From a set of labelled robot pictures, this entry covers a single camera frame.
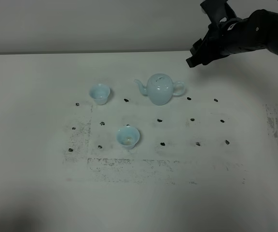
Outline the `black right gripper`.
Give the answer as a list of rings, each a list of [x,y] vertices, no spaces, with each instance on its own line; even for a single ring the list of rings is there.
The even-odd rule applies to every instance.
[[[222,40],[228,28],[237,22],[234,10],[229,6],[227,0],[204,0],[200,6],[211,22],[206,35],[208,44],[215,47],[221,57],[228,56],[230,53],[226,51]],[[201,46],[201,44],[202,39],[199,39],[190,49],[192,56],[186,59],[190,68],[201,64],[208,65],[213,61],[209,48],[205,45]]]

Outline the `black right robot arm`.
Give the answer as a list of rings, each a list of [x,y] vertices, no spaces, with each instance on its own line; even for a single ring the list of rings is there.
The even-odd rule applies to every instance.
[[[205,0],[200,6],[211,23],[205,37],[190,49],[189,67],[262,49],[278,55],[278,13],[261,9],[241,19],[225,0]]]

